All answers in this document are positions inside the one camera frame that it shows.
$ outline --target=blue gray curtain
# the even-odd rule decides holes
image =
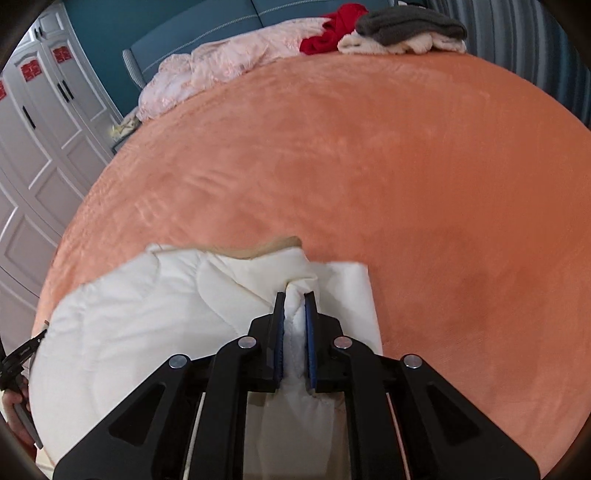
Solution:
[[[423,0],[460,20],[473,55],[529,80],[591,127],[591,72],[538,0]]]

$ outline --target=orange bedsheet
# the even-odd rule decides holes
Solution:
[[[542,473],[591,411],[591,133],[470,56],[278,61],[146,124],[69,226],[35,331],[150,242],[298,235],[369,265],[385,352],[419,353]]]

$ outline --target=white wardrobe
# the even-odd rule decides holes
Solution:
[[[60,238],[110,162],[121,114],[61,3],[31,26],[0,74],[0,335],[27,340]]]

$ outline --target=door handle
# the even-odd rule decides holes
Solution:
[[[62,83],[64,84],[64,87],[66,87],[66,92],[68,92],[68,94],[70,95],[70,97],[73,100],[74,99],[74,95],[72,95],[72,91],[70,90],[70,87],[68,87],[68,84],[66,83],[65,80]]]
[[[29,115],[29,112],[27,112],[27,107],[25,107],[23,105],[22,106],[22,111],[25,113],[25,116],[27,117],[27,120],[29,120],[29,123],[31,124],[32,129],[35,130],[37,128],[37,126],[33,122],[33,119],[31,118],[31,115]]]
[[[61,87],[61,85],[59,83],[57,84],[57,88],[60,91],[62,97],[64,97],[64,100],[66,101],[66,103],[70,103],[70,99],[68,98],[68,96],[64,92],[64,89]]]

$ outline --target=dark gray towel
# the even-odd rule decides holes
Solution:
[[[412,5],[388,7],[363,15],[357,20],[355,30],[359,35],[371,37],[385,47],[423,32],[437,32],[458,40],[467,37],[462,22],[435,10]]]

